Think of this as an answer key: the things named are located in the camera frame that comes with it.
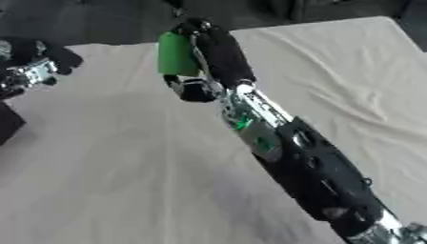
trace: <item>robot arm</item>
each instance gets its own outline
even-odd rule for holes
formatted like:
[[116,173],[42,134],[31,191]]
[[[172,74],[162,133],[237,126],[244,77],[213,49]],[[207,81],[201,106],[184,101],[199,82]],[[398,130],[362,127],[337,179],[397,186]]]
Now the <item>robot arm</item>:
[[191,19],[176,32],[188,37],[206,79],[181,82],[177,75],[165,75],[167,84],[183,100],[219,101],[226,124],[312,218],[328,222],[350,244],[427,244],[427,227],[404,227],[373,193],[371,179],[255,87],[244,54],[226,31]]
[[252,85],[229,96],[234,105],[222,103],[224,119],[312,218],[328,222],[347,243],[427,243],[427,227],[403,227],[372,192],[372,180],[319,132]]

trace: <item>black robotic forearm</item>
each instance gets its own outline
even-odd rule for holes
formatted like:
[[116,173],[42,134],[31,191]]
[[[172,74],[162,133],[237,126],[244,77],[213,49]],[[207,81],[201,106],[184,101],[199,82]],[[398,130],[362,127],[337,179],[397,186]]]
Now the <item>black robotic forearm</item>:
[[427,229],[403,227],[371,190],[366,178],[334,145],[295,118],[276,129],[282,157],[255,156],[272,178],[318,221],[352,244],[427,243]]

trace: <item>robotic hand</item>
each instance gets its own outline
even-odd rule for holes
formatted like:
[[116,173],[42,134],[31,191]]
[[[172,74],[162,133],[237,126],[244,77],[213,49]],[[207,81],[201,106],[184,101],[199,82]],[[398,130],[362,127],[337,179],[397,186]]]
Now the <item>robotic hand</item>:
[[0,101],[37,84],[53,86],[56,74],[68,75],[82,63],[74,52],[48,42],[0,38]]
[[255,88],[255,77],[236,40],[203,19],[173,30],[193,47],[206,79],[181,82],[185,101],[219,100],[224,121],[252,149],[255,158],[299,206],[328,222],[347,243],[426,244],[427,227],[404,227],[371,190],[373,181],[319,132],[292,117]]
[[231,89],[255,81],[243,51],[226,30],[202,19],[192,18],[178,25],[173,32],[187,37],[197,47],[194,49],[194,58],[208,77],[208,80],[189,79],[181,82],[176,75],[165,75],[167,84],[182,100],[211,102],[224,88]]

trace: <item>black box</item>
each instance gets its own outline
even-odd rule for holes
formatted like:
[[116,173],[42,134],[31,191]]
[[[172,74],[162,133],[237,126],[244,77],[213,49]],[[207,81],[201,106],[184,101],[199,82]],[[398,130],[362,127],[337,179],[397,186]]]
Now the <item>black box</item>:
[[25,125],[24,119],[8,105],[0,102],[0,146],[4,145]]

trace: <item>table surface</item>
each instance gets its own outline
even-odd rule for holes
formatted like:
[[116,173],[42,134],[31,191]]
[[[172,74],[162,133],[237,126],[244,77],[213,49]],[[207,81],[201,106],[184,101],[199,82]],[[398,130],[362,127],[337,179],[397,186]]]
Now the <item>table surface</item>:
[[[238,30],[258,87],[427,223],[427,62],[378,17]],[[73,47],[84,67],[11,101],[0,149],[4,243],[341,243],[252,159],[217,105],[181,102],[155,44]]]

